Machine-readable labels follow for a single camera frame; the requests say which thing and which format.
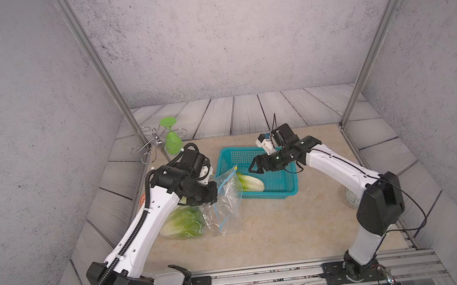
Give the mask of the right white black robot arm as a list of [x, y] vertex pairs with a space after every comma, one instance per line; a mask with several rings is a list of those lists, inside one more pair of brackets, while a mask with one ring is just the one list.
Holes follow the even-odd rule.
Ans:
[[256, 145], [264, 154], [253, 159], [250, 173], [279, 172], [291, 163], [309, 166], [341, 183], [359, 199], [356, 214], [360, 228], [344, 255], [343, 271], [349, 281], [364, 281], [378, 267], [377, 252], [405, 210], [407, 193], [400, 187], [398, 177], [391, 172], [381, 174], [359, 166], [315, 137], [300, 138], [288, 124], [261, 133]]

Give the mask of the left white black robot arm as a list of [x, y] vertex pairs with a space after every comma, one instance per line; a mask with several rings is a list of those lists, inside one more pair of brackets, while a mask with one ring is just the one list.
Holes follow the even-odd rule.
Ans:
[[150, 170], [144, 180], [145, 201], [121, 241], [102, 261], [87, 270], [91, 285], [192, 285], [192, 273], [170, 265], [151, 277], [143, 275], [150, 250], [169, 215], [182, 199], [187, 206], [217, 201], [209, 159], [187, 143], [169, 163]]

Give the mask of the teal plastic basket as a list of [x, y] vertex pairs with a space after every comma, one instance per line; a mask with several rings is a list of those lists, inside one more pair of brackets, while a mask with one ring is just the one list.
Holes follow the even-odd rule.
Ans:
[[265, 171], [263, 174], [249, 172], [250, 165], [255, 157], [264, 154], [258, 147], [228, 147], [223, 148], [219, 154], [215, 175], [223, 175], [235, 166], [237, 172], [258, 178], [265, 185], [264, 191], [243, 192], [244, 199], [286, 199], [297, 194], [299, 190], [297, 167], [295, 163], [289, 164], [285, 170], [277, 172]]

